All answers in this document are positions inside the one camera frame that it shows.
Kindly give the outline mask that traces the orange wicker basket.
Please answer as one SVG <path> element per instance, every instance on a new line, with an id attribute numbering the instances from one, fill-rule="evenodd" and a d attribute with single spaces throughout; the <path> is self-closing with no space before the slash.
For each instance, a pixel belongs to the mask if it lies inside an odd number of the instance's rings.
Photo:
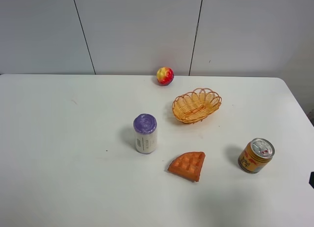
<path id="1" fill-rule="evenodd" d="M 217 111 L 222 103 L 221 96 L 210 88 L 196 88 L 175 98 L 172 112 L 185 124 L 202 121 Z"/>

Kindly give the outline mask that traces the white can purple lid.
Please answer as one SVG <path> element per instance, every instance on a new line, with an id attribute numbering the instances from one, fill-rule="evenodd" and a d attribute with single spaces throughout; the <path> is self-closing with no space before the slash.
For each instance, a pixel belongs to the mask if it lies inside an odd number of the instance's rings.
<path id="1" fill-rule="evenodd" d="M 133 121 L 135 147 L 142 154 L 150 154 L 157 147 L 157 120 L 151 114 L 140 114 Z"/>

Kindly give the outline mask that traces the red yellow apple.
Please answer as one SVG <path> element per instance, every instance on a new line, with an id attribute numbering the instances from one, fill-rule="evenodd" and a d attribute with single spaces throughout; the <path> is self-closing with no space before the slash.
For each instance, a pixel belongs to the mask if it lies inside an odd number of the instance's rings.
<path id="1" fill-rule="evenodd" d="M 162 67 L 157 71 L 156 77 L 160 85 L 166 86 L 173 81 L 174 72 L 169 67 Z"/>

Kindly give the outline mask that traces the orange waffle wedge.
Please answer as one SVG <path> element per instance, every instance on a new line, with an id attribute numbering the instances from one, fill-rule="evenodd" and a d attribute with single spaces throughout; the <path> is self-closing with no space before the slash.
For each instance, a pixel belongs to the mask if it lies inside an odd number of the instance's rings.
<path id="1" fill-rule="evenodd" d="M 198 182 L 205 157 L 204 152 L 184 153 L 171 162 L 167 171 L 191 182 Z"/>

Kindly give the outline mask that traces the gold red drink can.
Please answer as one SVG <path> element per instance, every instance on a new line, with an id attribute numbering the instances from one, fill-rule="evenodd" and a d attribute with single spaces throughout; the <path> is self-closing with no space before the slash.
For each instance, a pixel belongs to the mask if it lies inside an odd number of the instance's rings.
<path id="1" fill-rule="evenodd" d="M 251 140 L 238 157 L 238 164 L 247 173 L 256 174 L 273 158 L 274 146 L 262 138 Z"/>

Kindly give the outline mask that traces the black object at edge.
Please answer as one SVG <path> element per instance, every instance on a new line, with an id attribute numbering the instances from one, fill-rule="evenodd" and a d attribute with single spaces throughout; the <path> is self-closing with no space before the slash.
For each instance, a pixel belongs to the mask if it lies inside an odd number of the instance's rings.
<path id="1" fill-rule="evenodd" d="M 310 174 L 309 184 L 314 189 L 314 171 L 312 171 Z"/>

